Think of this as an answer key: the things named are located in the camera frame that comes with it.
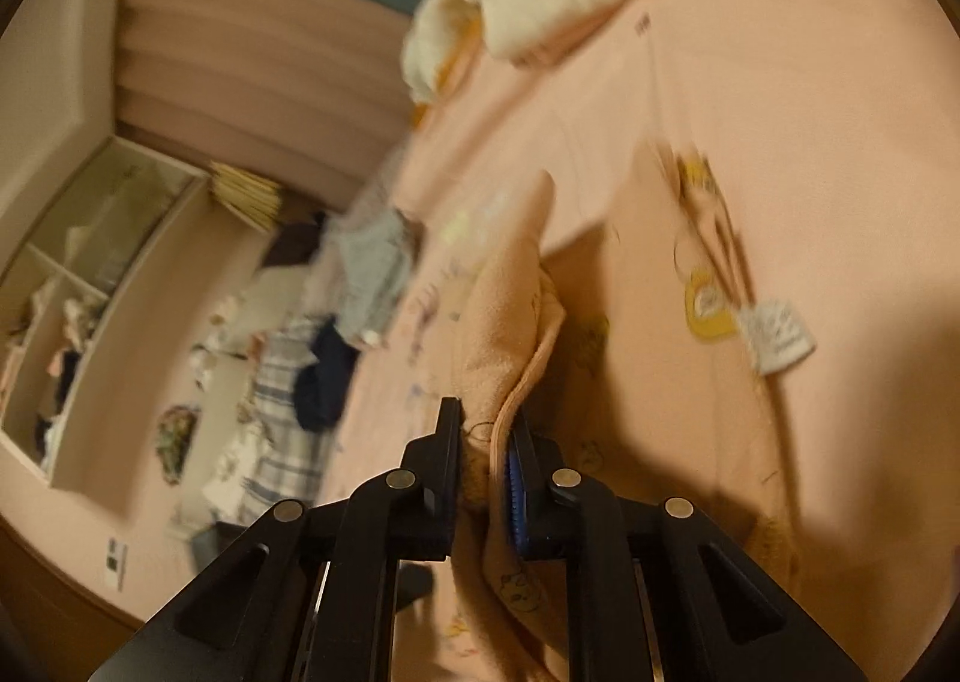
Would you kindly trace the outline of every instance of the pink bed sheet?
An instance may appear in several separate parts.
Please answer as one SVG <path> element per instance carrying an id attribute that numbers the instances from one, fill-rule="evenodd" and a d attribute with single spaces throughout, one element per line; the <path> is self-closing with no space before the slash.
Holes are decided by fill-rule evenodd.
<path id="1" fill-rule="evenodd" d="M 557 182 L 548 254 L 603 218 L 646 137 L 709 156 L 755 298 L 793 302 L 818 340 L 772 381 L 800 600 L 870 679 L 899 679 L 960 545 L 960 41 L 935 0 L 631 0 L 552 70 L 480 55 L 408 153 L 395 203 L 424 257 L 361 362 L 323 498 L 432 426 L 416 354 L 445 348 L 424 337 L 449 305 L 435 288 L 481 262 L 512 193 Z"/>

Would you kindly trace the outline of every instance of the white care label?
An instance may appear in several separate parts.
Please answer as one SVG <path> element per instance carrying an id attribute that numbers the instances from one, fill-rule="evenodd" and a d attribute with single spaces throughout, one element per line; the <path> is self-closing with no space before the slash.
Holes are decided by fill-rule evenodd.
<path id="1" fill-rule="evenodd" d="M 796 310 L 784 301 L 771 300 L 741 308 L 736 320 L 750 348 L 754 370 L 760 375 L 789 368 L 817 347 Z"/>

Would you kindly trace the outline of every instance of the plaid fabric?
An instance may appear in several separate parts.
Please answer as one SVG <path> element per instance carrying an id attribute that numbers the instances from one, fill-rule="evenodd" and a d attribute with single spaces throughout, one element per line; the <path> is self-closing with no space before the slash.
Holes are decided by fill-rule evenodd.
<path id="1" fill-rule="evenodd" d="M 256 474 L 244 484 L 239 519 L 249 525 L 277 500 L 317 501 L 323 470 L 333 447 L 334 431 L 310 433 L 296 423 L 293 391 L 296 374 L 316 362 L 310 344 L 323 320 L 296 318 L 272 332 L 264 345 L 253 380 L 253 413 L 270 431 L 274 450 L 261 458 Z"/>

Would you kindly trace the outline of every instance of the white shelf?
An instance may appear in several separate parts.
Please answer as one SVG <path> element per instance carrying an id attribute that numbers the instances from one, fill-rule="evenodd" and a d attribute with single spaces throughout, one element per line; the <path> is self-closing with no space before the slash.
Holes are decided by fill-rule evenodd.
<path id="1" fill-rule="evenodd" d="M 0 281 L 0 327 L 11 332 L 31 294 L 49 281 L 46 304 L 30 324 L 23 358 L 0 407 L 0 445 L 50 486 L 74 489 L 85 474 L 97 421 L 112 399 L 124 363 L 136 346 L 171 263 L 212 208 L 200 170 L 112 140 L 61 192 Z M 67 251 L 70 228 L 75 241 Z M 104 273 L 113 263 L 115 272 Z M 65 344 L 64 302 L 78 298 L 104 307 L 61 412 L 61 438 L 46 470 L 35 445 L 37 416 L 56 413 L 59 380 L 48 366 Z"/>

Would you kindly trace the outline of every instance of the wall outlet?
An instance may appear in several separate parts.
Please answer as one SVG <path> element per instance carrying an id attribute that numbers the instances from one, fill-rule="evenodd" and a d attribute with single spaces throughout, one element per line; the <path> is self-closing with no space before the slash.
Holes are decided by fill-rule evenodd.
<path id="1" fill-rule="evenodd" d="M 125 567 L 127 567 L 126 543 L 110 539 L 107 542 L 107 567 L 104 568 L 104 580 L 107 581 L 108 587 L 120 592 Z"/>

